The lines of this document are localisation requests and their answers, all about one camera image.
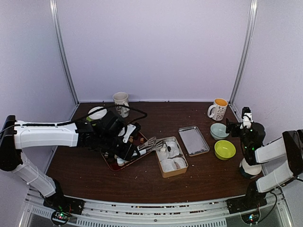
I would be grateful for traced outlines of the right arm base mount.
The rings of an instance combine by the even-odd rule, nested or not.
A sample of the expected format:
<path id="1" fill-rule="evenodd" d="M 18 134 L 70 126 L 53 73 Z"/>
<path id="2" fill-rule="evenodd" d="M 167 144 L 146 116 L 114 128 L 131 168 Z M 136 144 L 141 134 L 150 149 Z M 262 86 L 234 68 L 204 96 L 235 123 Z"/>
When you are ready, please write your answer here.
<path id="1" fill-rule="evenodd" d="M 248 225 L 257 224 L 261 218 L 260 208 L 267 205 L 266 199 L 246 201 L 244 196 L 226 201 L 229 214 L 240 214 L 242 221 Z"/>

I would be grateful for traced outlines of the white handled metal tongs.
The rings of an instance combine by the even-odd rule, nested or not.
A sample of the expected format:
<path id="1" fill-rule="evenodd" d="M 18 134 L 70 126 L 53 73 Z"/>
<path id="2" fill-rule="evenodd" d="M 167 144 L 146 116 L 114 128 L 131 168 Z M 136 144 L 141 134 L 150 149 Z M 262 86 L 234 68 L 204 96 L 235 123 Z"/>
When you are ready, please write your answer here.
<path id="1" fill-rule="evenodd" d="M 156 137 L 152 137 L 148 139 L 145 143 L 137 146 L 137 149 L 141 155 L 147 154 L 151 151 L 158 150 L 163 148 L 164 140 L 157 139 Z"/>

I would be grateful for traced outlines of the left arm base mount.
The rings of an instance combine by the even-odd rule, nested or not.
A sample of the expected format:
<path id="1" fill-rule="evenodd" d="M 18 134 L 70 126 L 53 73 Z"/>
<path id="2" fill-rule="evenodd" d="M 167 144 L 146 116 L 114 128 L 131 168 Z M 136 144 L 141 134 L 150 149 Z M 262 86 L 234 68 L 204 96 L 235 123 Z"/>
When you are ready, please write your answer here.
<path id="1" fill-rule="evenodd" d="M 56 226 L 67 224 L 73 215 L 81 215 L 85 201 L 81 199 L 64 197 L 63 204 L 51 202 L 48 198 L 44 199 L 43 205 L 52 208 L 54 212 L 51 214 L 51 221 Z"/>

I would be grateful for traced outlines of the bear print tin lid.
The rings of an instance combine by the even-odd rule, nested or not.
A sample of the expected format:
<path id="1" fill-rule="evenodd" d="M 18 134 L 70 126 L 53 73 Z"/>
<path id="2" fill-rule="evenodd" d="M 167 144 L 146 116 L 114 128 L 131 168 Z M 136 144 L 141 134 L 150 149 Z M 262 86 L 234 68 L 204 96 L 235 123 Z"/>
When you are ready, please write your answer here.
<path id="1" fill-rule="evenodd" d="M 210 148 L 197 126 L 179 128 L 178 133 L 190 157 L 209 152 Z"/>

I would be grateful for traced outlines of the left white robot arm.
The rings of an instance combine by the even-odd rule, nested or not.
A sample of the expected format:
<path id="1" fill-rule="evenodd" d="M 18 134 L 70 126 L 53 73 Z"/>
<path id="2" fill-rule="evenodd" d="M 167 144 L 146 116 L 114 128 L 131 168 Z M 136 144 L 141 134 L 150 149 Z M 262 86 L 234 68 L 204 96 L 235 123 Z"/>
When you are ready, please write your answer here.
<path id="1" fill-rule="evenodd" d="M 139 129 L 112 111 L 97 120 L 83 118 L 59 123 L 23 122 L 10 115 L 0 133 L 0 168 L 17 174 L 58 210 L 63 210 L 68 206 L 68 199 L 58 182 L 43 174 L 22 150 L 54 146 L 99 148 L 131 161 L 140 156 L 139 149 L 129 141 Z"/>

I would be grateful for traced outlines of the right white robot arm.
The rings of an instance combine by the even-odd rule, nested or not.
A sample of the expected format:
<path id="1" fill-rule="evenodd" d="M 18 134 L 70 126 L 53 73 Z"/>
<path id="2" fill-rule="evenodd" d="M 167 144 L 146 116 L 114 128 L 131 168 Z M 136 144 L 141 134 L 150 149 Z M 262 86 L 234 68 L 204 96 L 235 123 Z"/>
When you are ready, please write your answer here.
<path id="1" fill-rule="evenodd" d="M 244 161 L 248 166 L 257 166 L 282 156 L 287 160 L 271 173 L 251 182 L 241 202 L 252 209 L 265 195 L 277 186 L 288 184 L 303 173 L 303 130 L 285 131 L 282 137 L 263 145 L 265 128 L 252 120 L 242 123 L 226 120 L 226 132 L 238 137 Z"/>

